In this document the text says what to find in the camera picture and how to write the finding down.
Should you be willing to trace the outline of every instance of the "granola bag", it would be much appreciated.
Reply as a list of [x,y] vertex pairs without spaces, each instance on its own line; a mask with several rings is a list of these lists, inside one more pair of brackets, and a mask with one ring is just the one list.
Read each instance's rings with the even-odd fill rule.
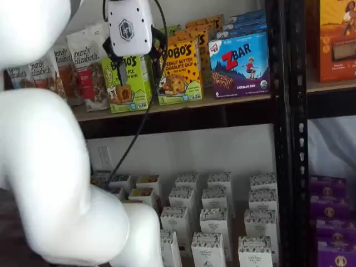
[[108,108],[101,60],[107,57],[102,44],[108,37],[107,23],[97,24],[67,36],[87,111]]
[[74,66],[71,51],[67,44],[59,44],[54,46],[58,70],[60,78],[65,89],[67,102],[70,106],[79,106],[83,104],[81,91],[78,84],[78,74]]
[[44,57],[31,63],[29,66],[37,88],[51,90],[64,100],[66,99],[65,89],[60,78],[53,49],[50,49]]
[[7,73],[10,76],[14,89],[35,88],[33,76],[28,65],[8,68]]

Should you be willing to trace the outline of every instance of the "orange box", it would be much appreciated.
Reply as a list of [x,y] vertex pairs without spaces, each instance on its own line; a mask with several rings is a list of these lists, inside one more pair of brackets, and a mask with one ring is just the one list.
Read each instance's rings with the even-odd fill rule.
[[196,21],[191,21],[191,22],[188,22],[187,24],[185,24],[185,27],[189,28],[189,27],[207,24],[210,22],[215,22],[216,30],[221,31],[223,28],[223,24],[224,24],[224,15],[218,15],[218,16],[213,16],[213,17],[209,17],[209,18],[198,19]]
[[320,0],[320,81],[356,78],[354,1]]

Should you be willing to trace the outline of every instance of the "wooden shelf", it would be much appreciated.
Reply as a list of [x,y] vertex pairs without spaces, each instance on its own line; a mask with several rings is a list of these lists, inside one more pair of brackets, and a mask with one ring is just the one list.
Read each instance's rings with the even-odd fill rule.
[[[186,102],[186,103],[166,105],[166,106],[160,106],[158,100],[155,100],[155,102],[153,102],[153,106],[150,110],[150,113],[176,111],[176,110],[182,110],[186,108],[218,106],[218,105],[226,105],[226,104],[241,103],[241,102],[252,102],[252,101],[260,101],[260,100],[268,100],[268,99],[271,99],[271,95],[246,96],[246,97],[239,97],[239,98],[223,98],[217,100],[212,94],[207,94],[204,96],[204,99],[202,101]],[[79,107],[74,107],[73,112],[79,122],[84,122],[84,121],[101,120],[104,118],[118,118],[118,117],[126,117],[126,116],[133,116],[133,115],[142,115],[146,111],[144,110],[132,111],[132,112],[115,113],[115,114],[112,114],[110,110],[87,112],[85,106],[82,105]]]

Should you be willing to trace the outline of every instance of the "black metal shelf post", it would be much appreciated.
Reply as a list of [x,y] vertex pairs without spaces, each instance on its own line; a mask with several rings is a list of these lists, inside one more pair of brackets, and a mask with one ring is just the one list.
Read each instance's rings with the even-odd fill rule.
[[269,66],[275,108],[274,142],[279,195],[280,266],[295,264],[294,195],[291,158],[289,102],[289,59],[285,28],[284,0],[266,0]]

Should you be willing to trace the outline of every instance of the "white tea box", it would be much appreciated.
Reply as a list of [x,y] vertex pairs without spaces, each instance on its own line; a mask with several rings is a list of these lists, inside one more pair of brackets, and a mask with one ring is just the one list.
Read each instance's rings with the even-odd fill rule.
[[187,207],[193,231],[200,231],[195,190],[189,186],[173,187],[169,194],[171,207]]
[[129,194],[131,190],[135,188],[135,178],[130,174],[117,174],[109,183],[109,187],[121,187]]
[[157,211],[156,195],[152,188],[137,188],[132,189],[128,196],[128,200],[142,201],[143,204],[153,207]]
[[233,198],[233,192],[231,190],[231,172],[225,171],[217,174],[210,174],[207,178],[207,185],[214,186],[220,185],[226,187],[226,197],[228,199],[228,206],[230,214],[235,217],[235,200]]
[[273,266],[279,266],[279,233],[274,210],[250,209],[245,211],[246,235],[254,238],[271,238]]
[[182,267],[175,231],[161,230],[161,255],[164,267]]
[[274,172],[251,176],[250,185],[252,190],[275,189],[278,195],[277,176]]
[[226,260],[233,260],[231,250],[231,218],[227,208],[203,209],[200,213],[200,227],[204,233],[220,233],[224,240]]
[[176,187],[189,186],[194,188],[196,201],[201,209],[202,184],[199,174],[178,174],[175,185]]
[[193,232],[190,227],[187,207],[164,207],[161,214],[164,230],[176,231],[179,252],[182,257],[191,256],[191,238]]
[[196,267],[226,267],[222,234],[194,233],[191,249]]
[[239,260],[242,267],[273,267],[269,237],[239,237]]
[[226,187],[219,185],[209,186],[202,191],[201,202],[203,209],[228,208]]

